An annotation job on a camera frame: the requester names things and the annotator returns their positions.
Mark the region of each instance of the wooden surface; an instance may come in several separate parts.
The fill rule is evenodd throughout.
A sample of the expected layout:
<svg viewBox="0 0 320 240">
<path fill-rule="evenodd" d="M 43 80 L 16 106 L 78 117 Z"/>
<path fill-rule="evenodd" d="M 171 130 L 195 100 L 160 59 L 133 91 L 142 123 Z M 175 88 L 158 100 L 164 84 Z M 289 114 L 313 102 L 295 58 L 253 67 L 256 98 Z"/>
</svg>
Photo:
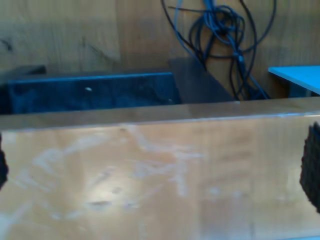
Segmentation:
<svg viewBox="0 0 320 240">
<path fill-rule="evenodd" d="M 299 184 L 318 115 L 6 131 L 2 240 L 320 235 Z"/>
<path fill-rule="evenodd" d="M 219 0 L 239 13 L 237 1 Z M 258 34 L 264 31 L 272 1 L 247 0 Z M 174 6 L 175 0 L 166 4 Z M 203 6 L 184 0 L 186 8 Z M 253 76 L 272 97 L 285 93 L 268 75 L 270 66 L 319 63 L 318 0 L 278 0 L 272 30 L 259 46 Z M 181 13 L 179 29 L 187 34 L 197 15 Z M 165 19 L 160 0 L 3 0 L 0 37 L 11 41 L 13 52 L 0 45 L 0 69 L 46 64 L 50 72 L 78 72 L 163 67 L 169 58 L 186 56 Z M 227 53 L 216 46 L 215 52 Z M 229 61 L 211 61 L 209 69 L 230 90 Z"/>
</svg>

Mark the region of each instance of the wooden panel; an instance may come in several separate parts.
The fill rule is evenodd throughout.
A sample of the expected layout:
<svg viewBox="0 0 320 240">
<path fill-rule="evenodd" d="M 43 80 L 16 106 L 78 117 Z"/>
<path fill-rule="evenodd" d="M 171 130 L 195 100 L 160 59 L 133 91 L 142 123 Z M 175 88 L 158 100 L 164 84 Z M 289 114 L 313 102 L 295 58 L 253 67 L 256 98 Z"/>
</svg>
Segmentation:
<svg viewBox="0 0 320 240">
<path fill-rule="evenodd" d="M 1 70 L 46 64 L 50 72 L 108 70 L 120 61 L 114 0 L 4 0 Z M 105 56 L 93 49 L 100 49 Z"/>
<path fill-rule="evenodd" d="M 244 15 L 237 1 L 218 0 Z M 272 1 L 247 0 L 260 36 L 272 11 Z M 167 0 L 174 6 L 175 0 Z M 186 8 L 203 7 L 184 0 Z M 274 25 L 259 46 L 253 76 L 272 97 L 285 91 L 268 74 L 270 66 L 318 64 L 318 0 L 278 0 Z M 187 30 L 196 15 L 181 12 L 179 29 Z M 244 45 L 249 45 L 250 33 Z M 0 45 L 0 70 L 26 64 L 46 64 L 51 72 L 140 69 L 166 66 L 170 57 L 187 56 L 165 19 L 159 0 L 3 0 L 0 37 L 12 42 L 13 52 Z M 228 50 L 216 46 L 215 53 Z M 228 89 L 230 61 L 213 60 L 210 72 Z"/>
<path fill-rule="evenodd" d="M 0 239 L 320 235 L 299 184 L 319 116 L 7 131 Z"/>
</svg>

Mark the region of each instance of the cord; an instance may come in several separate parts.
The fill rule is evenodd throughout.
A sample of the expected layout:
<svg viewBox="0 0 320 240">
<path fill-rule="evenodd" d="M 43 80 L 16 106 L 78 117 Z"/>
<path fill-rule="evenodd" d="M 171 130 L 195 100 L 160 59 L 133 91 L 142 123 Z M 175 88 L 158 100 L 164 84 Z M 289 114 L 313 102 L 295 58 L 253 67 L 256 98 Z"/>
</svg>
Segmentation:
<svg viewBox="0 0 320 240">
<path fill-rule="evenodd" d="M 206 63 L 209 58 L 214 59 L 231 59 L 229 69 L 229 82 L 231 89 L 236 100 L 239 100 L 241 94 L 244 100 L 254 99 L 269 99 L 269 96 L 258 84 L 258 82 L 251 75 L 257 52 L 257 46 L 268 35 L 277 12 L 277 0 L 273 0 L 273 10 L 269 20 L 269 23 L 263 32 L 262 36 L 258 39 L 255 21 L 252 17 L 250 10 L 243 0 L 239 0 L 243 7 L 245 14 L 248 18 L 250 28 L 253 32 L 253 44 L 242 50 L 241 44 L 244 40 L 244 34 L 246 29 L 245 19 L 235 12 L 231 7 L 227 5 L 216 5 L 213 0 L 203 0 L 205 5 L 204 10 L 182 8 L 183 0 L 178 0 L 177 6 L 169 6 L 169 9 L 174 9 L 174 23 L 172 22 L 166 5 L 165 0 L 161 0 L 161 5 L 164 10 L 165 16 L 175 31 L 175 34 L 183 46 L 183 48 L 189 52 L 189 54 L 195 58 L 203 67 L 206 68 Z M 191 26 L 187 39 L 177 29 L 178 11 L 188 11 L 193 13 L 200 13 L 201 16 Z M 210 30 L 210 37 L 206 46 L 202 46 L 202 31 L 204 29 Z M 211 50 L 216 41 L 219 41 L 225 46 L 232 49 L 231 55 L 213 55 Z M 247 64 L 244 58 L 245 54 L 252 53 L 250 61 Z M 237 87 L 233 80 L 233 69 L 236 69 L 236 81 Z"/>
</svg>

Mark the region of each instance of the wooden wall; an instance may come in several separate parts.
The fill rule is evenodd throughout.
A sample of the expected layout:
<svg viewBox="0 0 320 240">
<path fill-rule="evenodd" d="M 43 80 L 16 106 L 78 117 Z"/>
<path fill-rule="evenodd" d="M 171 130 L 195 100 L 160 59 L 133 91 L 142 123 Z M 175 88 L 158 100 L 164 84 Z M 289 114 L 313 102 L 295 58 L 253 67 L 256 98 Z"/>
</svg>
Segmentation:
<svg viewBox="0 0 320 240">
<path fill-rule="evenodd" d="M 220 0 L 242 13 L 236 0 Z M 272 1 L 246 1 L 258 33 L 265 29 Z M 175 5 L 175 0 L 166 0 Z M 186 8 L 201 1 L 184 0 Z M 274 26 L 259 46 L 253 75 L 272 97 L 284 94 L 267 73 L 268 66 L 319 64 L 318 0 L 278 0 Z M 194 13 L 181 13 L 186 32 Z M 0 70 L 19 65 L 46 64 L 51 72 L 163 67 L 171 57 L 186 56 L 165 19 L 160 0 L 2 0 Z M 209 69 L 229 89 L 229 61 L 211 61 Z"/>
</svg>

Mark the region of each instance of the black cable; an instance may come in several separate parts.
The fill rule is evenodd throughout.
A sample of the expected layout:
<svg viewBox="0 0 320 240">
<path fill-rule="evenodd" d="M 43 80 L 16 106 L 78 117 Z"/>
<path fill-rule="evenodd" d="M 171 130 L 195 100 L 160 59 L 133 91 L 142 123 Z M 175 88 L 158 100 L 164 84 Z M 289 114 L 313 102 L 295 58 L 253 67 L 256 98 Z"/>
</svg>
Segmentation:
<svg viewBox="0 0 320 240">
<path fill-rule="evenodd" d="M 242 16 L 236 13 L 231 7 L 226 5 L 215 5 L 212 0 L 204 0 L 204 4 L 206 5 L 205 10 L 194 10 L 194 9 L 187 9 L 181 8 L 180 6 L 172 7 L 169 6 L 170 9 L 175 9 L 176 14 L 178 15 L 177 11 L 189 11 L 194 13 L 202 14 L 191 26 L 189 33 L 188 33 L 188 40 L 185 39 L 180 32 L 176 29 L 176 26 L 172 22 L 168 11 L 166 9 L 166 5 L 164 0 L 161 0 L 161 5 L 168 19 L 171 27 L 176 32 L 177 36 L 181 39 L 181 41 L 186 45 L 185 48 L 188 51 L 192 51 L 193 57 L 200 62 L 203 67 L 206 69 L 206 62 L 208 58 L 214 59 L 231 59 L 230 70 L 229 70 L 229 81 L 231 85 L 232 92 L 236 100 L 239 100 L 239 94 L 242 94 L 244 100 L 251 100 L 255 98 L 259 98 L 263 96 L 265 99 L 268 99 L 268 95 L 264 92 L 264 90 L 260 87 L 257 81 L 252 77 L 251 71 L 254 66 L 257 46 L 263 41 L 263 39 L 269 33 L 272 24 L 274 22 L 276 11 L 277 11 L 277 0 L 273 0 L 273 10 L 270 17 L 270 21 L 262 34 L 262 36 L 258 39 L 257 30 L 255 21 L 252 17 L 252 14 L 243 0 L 239 0 L 241 6 L 243 7 L 247 18 L 250 23 L 250 27 L 253 32 L 253 45 L 248 47 L 245 50 L 241 50 L 240 45 L 244 40 L 244 34 L 246 29 L 246 23 Z M 211 36 L 209 37 L 206 46 L 202 46 L 202 31 L 207 28 L 211 30 Z M 232 48 L 233 54 L 232 55 L 213 55 L 210 54 L 214 43 L 216 41 L 221 42 L 222 44 L 229 46 Z M 249 61 L 249 67 L 246 67 L 246 62 L 244 59 L 244 54 L 252 52 L 252 56 Z M 239 80 L 242 81 L 242 84 L 238 84 L 238 90 L 234 85 L 233 80 L 233 68 L 236 63 L 237 69 L 237 82 Z M 248 79 L 252 80 L 252 83 L 255 87 L 249 84 Z"/>
</svg>

